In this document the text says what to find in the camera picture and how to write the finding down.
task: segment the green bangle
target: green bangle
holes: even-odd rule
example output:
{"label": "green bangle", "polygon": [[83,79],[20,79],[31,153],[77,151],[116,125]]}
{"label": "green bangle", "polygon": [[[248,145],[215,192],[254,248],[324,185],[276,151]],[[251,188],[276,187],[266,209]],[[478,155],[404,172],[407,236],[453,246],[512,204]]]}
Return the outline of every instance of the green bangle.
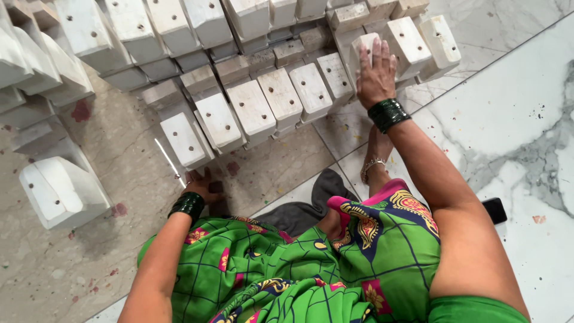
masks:
{"label": "green bangle", "polygon": [[196,192],[185,192],[179,199],[173,204],[172,210],[168,214],[171,216],[175,212],[183,212],[193,219],[195,223],[199,219],[199,215],[203,211],[205,206],[205,201],[203,197]]}
{"label": "green bangle", "polygon": [[383,133],[399,122],[411,119],[410,115],[402,109],[397,99],[386,99],[375,104],[367,111],[369,118],[375,126]]}

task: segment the woman's foot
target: woman's foot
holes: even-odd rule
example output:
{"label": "woman's foot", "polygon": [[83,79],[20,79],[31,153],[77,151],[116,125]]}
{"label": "woman's foot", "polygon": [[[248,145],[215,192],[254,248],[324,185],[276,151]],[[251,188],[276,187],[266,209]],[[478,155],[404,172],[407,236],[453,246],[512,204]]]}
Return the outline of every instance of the woman's foot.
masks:
{"label": "woman's foot", "polygon": [[381,134],[375,125],[369,132],[369,143],[367,145],[367,155],[364,157],[363,168],[361,169],[361,180],[369,186],[369,197],[376,194],[381,188],[391,180],[391,177],[381,163],[373,164],[365,174],[363,173],[367,164],[377,158],[385,163],[393,151],[394,145],[386,134]]}

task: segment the woman's right hand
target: woman's right hand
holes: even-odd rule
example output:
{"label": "woman's right hand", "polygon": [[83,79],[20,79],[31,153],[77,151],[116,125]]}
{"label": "woman's right hand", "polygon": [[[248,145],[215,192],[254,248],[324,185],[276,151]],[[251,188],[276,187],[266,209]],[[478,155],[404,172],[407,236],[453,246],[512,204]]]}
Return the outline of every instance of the woman's right hand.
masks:
{"label": "woman's right hand", "polygon": [[378,37],[373,41],[372,67],[366,46],[361,44],[359,50],[361,70],[356,72],[357,97],[368,110],[380,101],[397,97],[394,83],[397,58],[390,55],[387,41],[381,44]]}

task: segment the finger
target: finger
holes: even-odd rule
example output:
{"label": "finger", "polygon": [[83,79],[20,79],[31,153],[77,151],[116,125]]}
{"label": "finger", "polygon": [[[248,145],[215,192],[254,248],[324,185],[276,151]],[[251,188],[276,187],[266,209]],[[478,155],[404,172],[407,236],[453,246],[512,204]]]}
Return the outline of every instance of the finger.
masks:
{"label": "finger", "polygon": [[364,75],[365,72],[371,70],[371,62],[369,62],[367,47],[364,44],[360,45],[359,57],[360,57],[360,72],[361,75]]}
{"label": "finger", "polygon": [[373,69],[381,68],[381,39],[379,37],[373,40]]}
{"label": "finger", "polygon": [[388,69],[390,65],[390,52],[389,52],[389,43],[386,40],[383,40],[381,44],[381,67],[383,69]]}

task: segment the red stain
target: red stain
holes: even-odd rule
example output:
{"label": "red stain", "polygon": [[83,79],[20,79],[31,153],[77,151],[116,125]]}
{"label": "red stain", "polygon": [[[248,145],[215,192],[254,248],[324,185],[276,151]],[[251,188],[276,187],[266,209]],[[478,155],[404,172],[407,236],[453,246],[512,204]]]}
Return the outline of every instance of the red stain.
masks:
{"label": "red stain", "polygon": [[124,217],[127,215],[127,207],[123,202],[120,202],[111,208],[111,213],[114,218]]}
{"label": "red stain", "polygon": [[88,106],[88,101],[86,99],[81,99],[76,102],[76,107],[72,111],[71,117],[76,120],[76,122],[88,121],[92,116],[92,111]]}
{"label": "red stain", "polygon": [[227,164],[227,170],[229,171],[229,174],[231,174],[231,176],[237,175],[237,171],[239,171],[240,168],[241,167],[237,165],[237,163],[234,161]]}

